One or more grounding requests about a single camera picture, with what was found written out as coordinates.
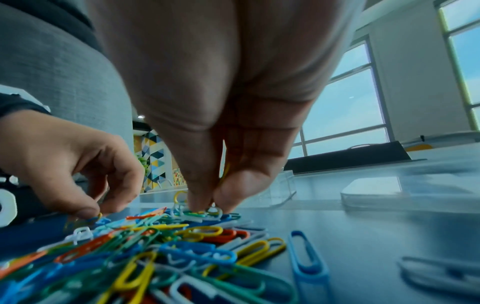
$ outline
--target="hand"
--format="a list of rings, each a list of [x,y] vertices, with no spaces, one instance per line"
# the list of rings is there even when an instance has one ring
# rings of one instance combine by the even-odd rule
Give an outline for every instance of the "hand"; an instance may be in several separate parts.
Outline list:
[[[48,209],[84,219],[123,210],[144,177],[121,137],[29,110],[0,119],[0,168],[31,186]],[[76,173],[88,179],[87,194],[75,185]]]
[[[364,1],[87,4],[132,102],[177,160],[190,208],[230,212],[285,165]],[[222,140],[230,171],[219,184]]]

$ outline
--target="window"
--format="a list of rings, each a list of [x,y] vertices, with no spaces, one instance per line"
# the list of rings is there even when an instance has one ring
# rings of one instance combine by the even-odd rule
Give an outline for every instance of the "window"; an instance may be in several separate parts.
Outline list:
[[[367,42],[355,44],[312,106],[288,158],[388,142],[374,73]]]
[[[480,1],[441,2],[440,18],[462,93],[479,126],[480,121]]]

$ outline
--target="pile of paper clips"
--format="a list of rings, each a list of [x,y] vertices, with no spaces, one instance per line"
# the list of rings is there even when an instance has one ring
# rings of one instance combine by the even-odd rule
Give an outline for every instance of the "pile of paper clips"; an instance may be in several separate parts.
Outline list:
[[[193,213],[177,203],[91,223],[79,221],[65,240],[0,265],[0,304],[299,301],[292,283],[251,267],[286,243],[238,213]]]

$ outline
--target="clear plastic container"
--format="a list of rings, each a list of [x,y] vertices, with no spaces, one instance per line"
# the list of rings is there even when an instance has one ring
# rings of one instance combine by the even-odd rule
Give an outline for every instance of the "clear plastic container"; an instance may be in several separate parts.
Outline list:
[[[345,208],[480,213],[478,174],[425,174],[354,180],[341,192]]]
[[[178,191],[188,191],[188,188],[187,186],[180,186],[157,192],[142,193],[139,197],[140,200],[132,203],[130,207],[170,207],[173,205],[174,196]],[[246,199],[241,203],[239,208],[267,208],[279,205],[291,199],[296,192],[293,172],[283,171],[267,190]],[[179,195],[178,200],[184,201],[186,197],[184,194]]]

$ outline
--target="sky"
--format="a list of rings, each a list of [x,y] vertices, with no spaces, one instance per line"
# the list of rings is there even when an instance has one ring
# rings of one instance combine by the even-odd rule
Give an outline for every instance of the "sky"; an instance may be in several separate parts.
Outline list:
[[[441,9],[447,28],[455,29],[480,19],[480,0],[457,0]],[[480,103],[480,27],[451,37],[460,73],[472,103]],[[349,50],[333,76],[369,63],[365,45]],[[377,92],[370,69],[328,85],[303,125],[305,140],[382,124]],[[307,145],[308,155],[346,149],[362,143],[388,140],[385,129]],[[302,157],[302,147],[293,147],[289,158]]]

